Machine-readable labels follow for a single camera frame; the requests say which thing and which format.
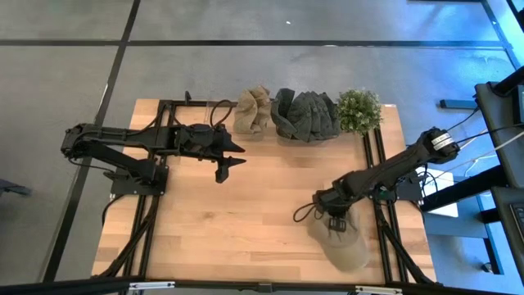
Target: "wooden tabletop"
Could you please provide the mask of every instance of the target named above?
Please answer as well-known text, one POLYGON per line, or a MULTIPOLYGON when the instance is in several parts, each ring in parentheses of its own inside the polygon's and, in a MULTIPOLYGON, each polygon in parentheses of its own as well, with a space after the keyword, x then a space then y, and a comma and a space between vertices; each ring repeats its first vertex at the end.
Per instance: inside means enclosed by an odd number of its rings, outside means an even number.
MULTIPOLYGON (((136 102, 131 129, 141 129, 156 115, 159 100, 136 102)), ((207 121, 206 107, 178 107, 177 119, 185 125, 207 121)), ((222 110, 215 118, 220 118, 222 110)), ((386 156, 405 150, 399 114, 394 105, 382 108, 382 136, 386 156)), ((233 131, 232 114, 225 122, 233 131)), ((361 270, 342 273, 324 256, 322 248, 297 224, 292 214, 311 202, 318 189, 351 170, 366 168, 361 137, 341 134, 315 144, 290 142, 276 135, 270 122, 262 136, 233 134, 246 149, 235 154, 247 160, 234 166, 223 184, 215 182, 216 164, 186 157, 168 157, 169 182, 160 199, 147 267, 150 279, 235 280, 255 282, 384 283, 382 261, 372 203, 357 202, 361 231, 370 251, 370 262, 361 270)), ((374 159, 378 156, 374 147, 374 159)), ((132 157, 147 154, 125 148, 132 157)), ((107 212, 93 274, 116 258, 129 239, 137 196, 126 196, 107 212)), ((409 202, 397 202, 402 242, 417 265, 432 279, 435 272, 422 217, 409 202)), ((395 251, 391 266, 398 279, 395 251)), ((138 246, 133 274, 138 272, 138 246)))

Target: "leaves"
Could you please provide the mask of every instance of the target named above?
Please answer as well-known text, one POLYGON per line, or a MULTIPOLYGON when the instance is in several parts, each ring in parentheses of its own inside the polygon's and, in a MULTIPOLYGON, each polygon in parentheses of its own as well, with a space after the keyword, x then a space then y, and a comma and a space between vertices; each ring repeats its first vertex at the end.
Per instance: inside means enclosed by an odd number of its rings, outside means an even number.
POLYGON ((366 134, 370 129, 377 128, 382 121, 378 95, 369 90, 356 89, 341 93, 337 116, 342 130, 366 134))

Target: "floor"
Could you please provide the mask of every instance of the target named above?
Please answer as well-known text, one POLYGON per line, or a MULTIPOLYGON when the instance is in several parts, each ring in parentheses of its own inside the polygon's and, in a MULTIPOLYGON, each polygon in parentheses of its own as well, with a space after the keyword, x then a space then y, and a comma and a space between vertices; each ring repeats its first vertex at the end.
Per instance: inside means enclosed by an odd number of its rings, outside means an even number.
MULTIPOLYGON (((120 48, 119 52, 118 43, 98 46, 89 40, 121 40, 133 0, 1 1, 0 138, 4 140, 0 143, 0 178, 27 185, 34 193, 31 197, 10 193, 0 197, 0 284, 40 280, 76 172, 59 152, 63 132, 80 122, 93 121, 102 98, 106 99, 103 102, 111 99, 104 125, 125 127, 135 99, 181 98, 185 90, 195 99, 234 99, 244 88, 262 84, 273 94, 288 87, 325 91, 335 99, 348 88, 366 88, 377 92, 382 102, 399 106, 405 140, 410 143, 433 125, 449 127, 469 114, 442 110, 436 106, 438 101, 472 99, 475 84, 502 79, 514 70, 501 48, 484 46, 499 40, 494 27, 502 27, 513 45, 513 61, 524 64, 523 33, 505 0, 489 0, 489 4, 496 24, 490 22, 484 7, 474 2, 142 0, 130 31, 132 41, 434 43, 422 47, 406 43, 394 47, 357 43, 349 47, 128 46, 120 65, 118 57, 123 51, 120 48), (73 42, 43 46, 29 41, 33 46, 20 46, 23 42, 2 42, 4 39, 73 42), (76 43, 78 39, 85 42, 76 43), (445 44, 464 40, 471 41, 467 47, 445 44)), ((484 128, 481 115, 476 114, 454 129, 453 136, 464 138, 484 128)), ((489 138, 479 138, 456 162, 492 148, 489 138)), ((496 164, 496 158, 485 159, 468 173, 474 175, 496 164)), ((464 166, 454 173, 463 175, 466 169, 464 166)), ((109 187, 109 180, 100 172, 89 172, 57 279, 89 277, 109 187)), ((499 236, 504 240, 500 230, 499 236)), ((484 261, 478 241, 428 238, 442 283, 524 293, 520 283, 501 283, 500 277, 478 270, 478 261, 459 256, 468 253, 484 261), (439 263, 449 251, 456 259, 439 263)), ((511 275, 511 266, 508 269, 506 274, 511 275)), ((508 278, 514 278, 515 269, 512 275, 508 278)))

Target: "gray knit fabric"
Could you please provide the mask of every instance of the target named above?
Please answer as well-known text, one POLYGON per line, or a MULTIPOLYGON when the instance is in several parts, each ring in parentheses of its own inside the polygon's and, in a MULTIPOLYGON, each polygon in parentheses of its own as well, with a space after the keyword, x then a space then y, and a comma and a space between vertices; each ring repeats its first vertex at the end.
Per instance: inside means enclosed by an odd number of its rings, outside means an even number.
POLYGON ((301 93, 293 99, 294 96, 295 91, 282 88, 271 104, 271 118, 278 135, 308 143, 335 138, 340 133, 335 104, 326 93, 301 93))

